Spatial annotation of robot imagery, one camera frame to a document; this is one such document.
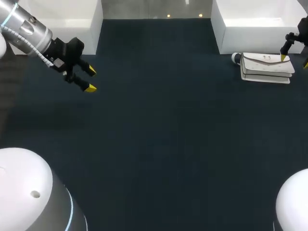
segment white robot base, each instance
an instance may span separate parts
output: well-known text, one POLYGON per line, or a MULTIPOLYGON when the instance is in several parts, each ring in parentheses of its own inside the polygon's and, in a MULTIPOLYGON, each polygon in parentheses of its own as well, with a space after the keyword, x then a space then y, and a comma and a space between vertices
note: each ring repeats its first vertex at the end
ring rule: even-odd
POLYGON ((85 216, 49 165, 32 151, 0 149, 1 231, 87 231, 85 216))
POLYGON ((0 32, 0 59, 4 56, 5 52, 6 52, 6 42, 0 32))

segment white bag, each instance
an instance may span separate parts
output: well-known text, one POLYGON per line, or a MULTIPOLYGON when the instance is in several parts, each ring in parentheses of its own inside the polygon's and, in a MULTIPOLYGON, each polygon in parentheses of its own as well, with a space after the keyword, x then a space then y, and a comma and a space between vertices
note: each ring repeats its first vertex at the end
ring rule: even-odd
POLYGON ((280 55, 243 53, 241 73, 247 81, 289 84, 295 70, 289 56, 281 62, 280 55))

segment dark floor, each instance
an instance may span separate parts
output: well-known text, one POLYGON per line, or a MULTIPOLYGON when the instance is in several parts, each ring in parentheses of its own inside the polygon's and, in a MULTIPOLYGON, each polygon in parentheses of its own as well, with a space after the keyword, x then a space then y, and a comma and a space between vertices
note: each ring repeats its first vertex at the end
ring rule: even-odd
POLYGON ((27 58, 15 56, 9 45, 0 61, 0 135, 25 75, 27 58))
POLYGON ((90 231, 271 231, 308 168, 308 72, 245 82, 209 20, 104 21, 97 93, 29 63, 1 147, 47 160, 90 231))

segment yellow fingertip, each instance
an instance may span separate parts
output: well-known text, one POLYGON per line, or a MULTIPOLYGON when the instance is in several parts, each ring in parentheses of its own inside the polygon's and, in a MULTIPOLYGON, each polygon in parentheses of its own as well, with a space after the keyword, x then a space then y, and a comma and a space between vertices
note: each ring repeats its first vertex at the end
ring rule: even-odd
POLYGON ((287 57, 286 55, 282 54, 281 55, 281 62, 283 62, 286 57, 287 57))
POLYGON ((89 65, 89 68, 96 73, 96 71, 93 69, 93 67, 91 65, 89 65))
POLYGON ((95 92, 96 90, 97 88, 90 84, 89 87, 85 90, 85 92, 95 92))

